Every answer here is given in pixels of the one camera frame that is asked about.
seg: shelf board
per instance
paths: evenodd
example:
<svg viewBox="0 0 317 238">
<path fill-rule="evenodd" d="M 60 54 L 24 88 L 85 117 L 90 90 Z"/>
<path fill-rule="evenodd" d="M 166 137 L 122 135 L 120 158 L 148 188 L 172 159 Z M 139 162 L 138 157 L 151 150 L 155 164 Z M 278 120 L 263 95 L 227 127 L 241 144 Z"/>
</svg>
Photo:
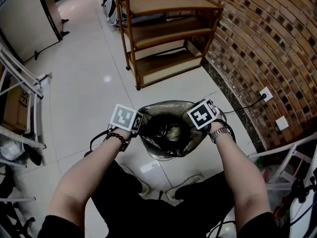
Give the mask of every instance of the shelf board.
<svg viewBox="0 0 317 238">
<path fill-rule="evenodd" d="M 132 61 L 130 52 L 128 52 L 128 57 L 129 60 Z M 153 55 L 142 58 L 136 61 L 136 67 L 138 75 L 144 76 L 199 57 L 201 57 L 201 55 L 194 56 L 190 51 L 182 50 L 167 55 Z"/>
<path fill-rule="evenodd" d="M 130 0 L 130 10 L 135 17 L 195 9 L 220 9 L 220 7 L 209 0 Z"/>
<path fill-rule="evenodd" d="M 125 26 L 123 29 L 128 35 L 127 27 Z M 211 28 L 195 17 L 180 18 L 170 21 L 164 19 L 148 20 L 132 25 L 133 41 L 138 50 L 192 36 L 209 34 L 211 31 Z"/>
</svg>

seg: trash can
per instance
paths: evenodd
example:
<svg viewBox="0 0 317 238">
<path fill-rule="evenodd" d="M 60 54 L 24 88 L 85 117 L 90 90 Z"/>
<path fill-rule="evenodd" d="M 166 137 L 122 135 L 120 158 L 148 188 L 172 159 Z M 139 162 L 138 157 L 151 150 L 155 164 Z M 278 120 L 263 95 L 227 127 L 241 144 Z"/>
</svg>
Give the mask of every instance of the trash can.
<svg viewBox="0 0 317 238">
<path fill-rule="evenodd" d="M 187 112 L 198 103 L 163 101 L 139 109 L 143 113 L 140 137 L 157 160 L 184 157 L 202 142 L 207 127 L 197 130 Z"/>
</svg>

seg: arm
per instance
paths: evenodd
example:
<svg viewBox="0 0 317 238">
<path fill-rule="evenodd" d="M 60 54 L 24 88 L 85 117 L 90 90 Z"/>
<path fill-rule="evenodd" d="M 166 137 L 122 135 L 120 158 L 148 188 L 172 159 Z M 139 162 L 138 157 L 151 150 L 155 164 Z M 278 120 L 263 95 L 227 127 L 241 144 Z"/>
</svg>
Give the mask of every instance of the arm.
<svg viewBox="0 0 317 238">
<path fill-rule="evenodd" d="M 213 122 L 211 133 L 222 127 Z M 224 175 L 232 190 L 236 228 L 239 231 L 254 217 L 270 212 L 266 184 L 256 165 L 240 150 L 230 135 L 225 133 L 216 139 Z"/>
<path fill-rule="evenodd" d="M 125 139 L 130 136 L 130 132 L 122 129 L 116 129 L 114 132 Z M 69 169 L 54 192 L 49 215 L 69 220 L 84 229 L 86 203 L 97 189 L 120 147 L 120 140 L 111 137 Z"/>
</svg>

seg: beaded bracelet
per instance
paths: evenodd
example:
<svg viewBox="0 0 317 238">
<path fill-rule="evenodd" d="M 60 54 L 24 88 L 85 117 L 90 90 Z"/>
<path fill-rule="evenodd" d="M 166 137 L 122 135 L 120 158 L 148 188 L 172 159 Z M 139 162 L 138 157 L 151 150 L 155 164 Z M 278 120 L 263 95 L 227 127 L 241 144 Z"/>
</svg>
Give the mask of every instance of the beaded bracelet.
<svg viewBox="0 0 317 238">
<path fill-rule="evenodd" d="M 116 137 L 116 138 L 118 138 L 121 141 L 122 144 L 121 144 L 120 152 L 124 152 L 125 149 L 127 149 L 129 144 L 128 144 L 127 141 L 124 140 L 124 138 L 121 135 L 119 135 L 118 133 L 114 133 L 114 132 L 108 133 L 107 136 L 106 136 L 106 140 L 108 138 L 110 138 L 110 137 Z"/>
</svg>

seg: white sneaker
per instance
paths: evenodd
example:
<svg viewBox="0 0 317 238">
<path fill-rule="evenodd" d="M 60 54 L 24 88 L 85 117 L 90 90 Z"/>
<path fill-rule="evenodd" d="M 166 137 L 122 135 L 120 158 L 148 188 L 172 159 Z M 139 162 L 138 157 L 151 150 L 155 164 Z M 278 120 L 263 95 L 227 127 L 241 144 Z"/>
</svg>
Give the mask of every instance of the white sneaker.
<svg viewBox="0 0 317 238">
<path fill-rule="evenodd" d="M 186 185 L 191 185 L 191 184 L 194 184 L 194 183 L 199 183 L 199 182 L 202 182 L 204 181 L 205 178 L 203 177 L 203 175 L 195 175 L 195 176 L 192 176 L 192 177 L 189 177 L 186 181 L 184 181 L 182 184 L 180 184 L 179 186 L 176 186 L 174 188 L 171 188 L 169 189 L 167 192 L 166 192 L 166 196 L 168 198 L 168 200 L 170 201 L 177 201 L 178 199 L 175 199 L 175 193 L 176 191 L 183 187 L 183 186 L 186 186 Z"/>
<path fill-rule="evenodd" d="M 140 196 L 146 196 L 147 194 L 150 193 L 151 191 L 151 187 L 148 186 L 145 182 L 141 181 L 139 178 L 137 178 L 135 176 L 135 174 L 132 172 L 131 169 L 129 169 L 127 166 L 125 165 L 122 165 L 122 164 L 119 164 L 119 166 L 121 166 L 121 168 L 129 175 L 133 175 L 136 179 L 139 180 L 139 182 L 142 184 L 142 192 L 139 193 Z"/>
</svg>

